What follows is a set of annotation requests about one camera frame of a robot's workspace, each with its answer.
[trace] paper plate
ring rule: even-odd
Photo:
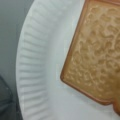
[[[119,120],[60,80],[84,0],[35,0],[23,25],[16,80],[24,120]]]

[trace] gray background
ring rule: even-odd
[[[15,64],[20,31],[34,0],[0,0],[0,75],[16,100]]]

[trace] slice of bread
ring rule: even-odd
[[[61,80],[120,114],[120,0],[85,1]]]

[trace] toast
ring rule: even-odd
[[[120,115],[120,0],[86,0],[61,80]]]

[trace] gray surface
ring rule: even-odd
[[[0,120],[19,120],[17,118],[15,103],[0,106]]]
[[[0,75],[16,100],[15,64],[19,35],[34,0],[0,0]]]

